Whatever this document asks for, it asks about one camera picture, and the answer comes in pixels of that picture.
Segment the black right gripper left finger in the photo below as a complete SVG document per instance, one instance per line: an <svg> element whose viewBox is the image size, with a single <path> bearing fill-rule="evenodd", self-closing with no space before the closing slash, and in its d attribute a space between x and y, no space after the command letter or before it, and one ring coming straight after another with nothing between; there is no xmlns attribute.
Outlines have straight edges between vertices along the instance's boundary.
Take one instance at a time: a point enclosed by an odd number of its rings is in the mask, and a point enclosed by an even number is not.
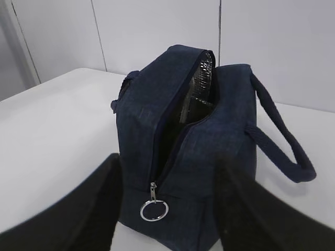
<svg viewBox="0 0 335 251"><path fill-rule="evenodd" d="M60 201L1 233L1 250L110 250L122 202L119 155Z"/></svg>

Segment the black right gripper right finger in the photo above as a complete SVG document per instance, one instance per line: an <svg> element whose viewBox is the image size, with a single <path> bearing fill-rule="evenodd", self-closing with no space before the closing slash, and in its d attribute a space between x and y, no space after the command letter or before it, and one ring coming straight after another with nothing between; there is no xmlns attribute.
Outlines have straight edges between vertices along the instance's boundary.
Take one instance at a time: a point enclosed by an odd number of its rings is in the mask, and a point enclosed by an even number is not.
<svg viewBox="0 0 335 251"><path fill-rule="evenodd" d="M224 250L334 250L334 229L274 196L229 155L216 161L216 225Z"/></svg>

